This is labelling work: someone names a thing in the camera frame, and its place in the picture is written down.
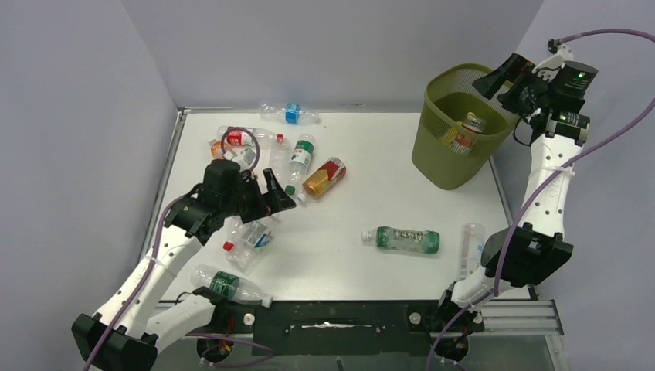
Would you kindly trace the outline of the clear bottle red cap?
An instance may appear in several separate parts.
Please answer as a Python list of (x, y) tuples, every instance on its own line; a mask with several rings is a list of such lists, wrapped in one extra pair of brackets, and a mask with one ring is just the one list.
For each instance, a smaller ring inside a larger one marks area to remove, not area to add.
[[(483, 134), (484, 129), (487, 126), (487, 121), (484, 118), (475, 115), (475, 113), (469, 112), (463, 121), (458, 121), (458, 125), (462, 129), (465, 129), (467, 133)], [(477, 140), (470, 137), (468, 134), (462, 135), (467, 137), (466, 141), (463, 143), (467, 146), (467, 150), (463, 154), (458, 155), (468, 156), (476, 146)]]

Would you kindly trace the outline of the yellow honey pomelo drink bottle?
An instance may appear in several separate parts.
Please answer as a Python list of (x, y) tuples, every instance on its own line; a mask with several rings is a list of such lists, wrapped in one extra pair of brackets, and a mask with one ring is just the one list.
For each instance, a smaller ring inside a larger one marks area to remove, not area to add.
[(467, 146), (463, 143), (467, 137), (462, 135), (456, 128), (448, 128), (441, 136), (441, 142), (456, 154), (463, 154), (467, 150)]

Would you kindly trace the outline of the green tea bottle white cap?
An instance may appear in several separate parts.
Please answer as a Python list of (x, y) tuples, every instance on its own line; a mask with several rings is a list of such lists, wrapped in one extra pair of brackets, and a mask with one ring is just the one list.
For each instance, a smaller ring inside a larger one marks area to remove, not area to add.
[(410, 253), (433, 255), (439, 251), (440, 235), (435, 231), (403, 230), (390, 226), (379, 226), (361, 232), (364, 245), (380, 250), (397, 250)]

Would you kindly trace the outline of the clear water bottle blue cap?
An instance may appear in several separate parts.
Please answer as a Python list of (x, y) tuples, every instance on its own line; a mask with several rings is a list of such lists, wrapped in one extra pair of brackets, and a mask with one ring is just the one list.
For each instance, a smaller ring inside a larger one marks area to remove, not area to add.
[(461, 229), (460, 266), (457, 280), (469, 277), (479, 266), (485, 243), (485, 228), (479, 223), (464, 224)]

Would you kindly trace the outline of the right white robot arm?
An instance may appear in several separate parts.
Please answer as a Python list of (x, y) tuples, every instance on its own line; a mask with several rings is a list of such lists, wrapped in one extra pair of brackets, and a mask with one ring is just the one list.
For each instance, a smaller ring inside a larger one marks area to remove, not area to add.
[(482, 97), (496, 99), (531, 127), (531, 169), (521, 215), (488, 238), (480, 266), (453, 283), (443, 295), (446, 301), (435, 307), (441, 328), (461, 324), (464, 308), (479, 311), (504, 291), (540, 284), (570, 259), (573, 246), (564, 241), (563, 214), (575, 157), (589, 136), (590, 119), (580, 110), (597, 73), (562, 46), (539, 64), (514, 53), (473, 82)]

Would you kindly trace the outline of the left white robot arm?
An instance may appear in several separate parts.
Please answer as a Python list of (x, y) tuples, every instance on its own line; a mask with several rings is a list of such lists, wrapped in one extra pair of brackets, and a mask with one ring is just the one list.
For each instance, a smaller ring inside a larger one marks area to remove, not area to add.
[(214, 160), (200, 183), (165, 207), (151, 248), (130, 276), (94, 314), (81, 314), (72, 325), (85, 370), (149, 370), (159, 352), (211, 322), (223, 297), (206, 288), (158, 315), (154, 310), (226, 219), (237, 216), (248, 223), (296, 206), (272, 169), (263, 175), (265, 192), (251, 170)]

